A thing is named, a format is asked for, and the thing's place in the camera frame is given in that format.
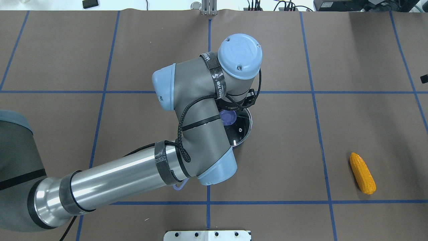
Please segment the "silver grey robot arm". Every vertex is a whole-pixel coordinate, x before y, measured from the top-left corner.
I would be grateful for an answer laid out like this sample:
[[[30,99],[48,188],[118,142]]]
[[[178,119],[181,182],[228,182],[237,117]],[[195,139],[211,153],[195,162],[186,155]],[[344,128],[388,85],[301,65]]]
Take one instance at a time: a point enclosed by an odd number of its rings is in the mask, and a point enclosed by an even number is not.
[[[174,63],[153,73],[158,104],[173,112],[175,137],[144,145],[147,137],[125,145],[134,151],[112,161],[48,177],[34,132],[22,114],[1,110],[1,229],[40,232],[70,219],[144,192],[196,177],[218,184],[237,171],[221,110],[234,112],[255,104],[252,89],[261,77],[262,46],[236,33],[218,51]]]

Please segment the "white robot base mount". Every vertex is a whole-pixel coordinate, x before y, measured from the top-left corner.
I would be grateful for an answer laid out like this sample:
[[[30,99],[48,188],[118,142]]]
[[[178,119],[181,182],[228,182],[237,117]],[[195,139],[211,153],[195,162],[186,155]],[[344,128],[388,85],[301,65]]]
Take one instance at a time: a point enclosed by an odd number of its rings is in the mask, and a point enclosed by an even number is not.
[[[168,231],[164,241],[252,241],[246,230]]]

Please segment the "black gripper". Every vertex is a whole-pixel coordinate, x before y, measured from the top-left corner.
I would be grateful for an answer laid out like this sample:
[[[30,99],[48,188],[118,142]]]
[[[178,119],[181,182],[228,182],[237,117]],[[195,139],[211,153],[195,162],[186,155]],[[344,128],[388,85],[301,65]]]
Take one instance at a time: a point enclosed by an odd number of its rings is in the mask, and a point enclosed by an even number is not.
[[[223,98],[216,100],[217,108],[225,111],[242,111],[246,108],[246,96],[226,95]]]

